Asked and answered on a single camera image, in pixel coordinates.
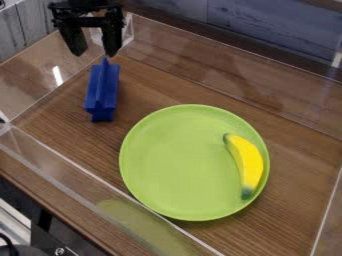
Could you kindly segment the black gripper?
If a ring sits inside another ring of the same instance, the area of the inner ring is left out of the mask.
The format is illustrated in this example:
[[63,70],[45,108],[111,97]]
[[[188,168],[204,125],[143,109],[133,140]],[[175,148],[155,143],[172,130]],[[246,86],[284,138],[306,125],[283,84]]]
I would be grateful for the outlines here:
[[81,56],[88,48],[80,28],[101,28],[105,55],[113,57],[123,45],[123,6],[116,1],[59,1],[48,4],[52,23],[71,53]]

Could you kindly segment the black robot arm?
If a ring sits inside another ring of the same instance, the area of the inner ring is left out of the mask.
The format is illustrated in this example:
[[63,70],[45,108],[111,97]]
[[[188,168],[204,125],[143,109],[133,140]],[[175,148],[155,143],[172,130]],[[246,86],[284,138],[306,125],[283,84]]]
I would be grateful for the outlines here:
[[51,2],[53,27],[71,53],[80,57],[88,49],[84,28],[99,28],[105,55],[113,57],[123,46],[125,25],[121,5],[113,0],[61,0]]

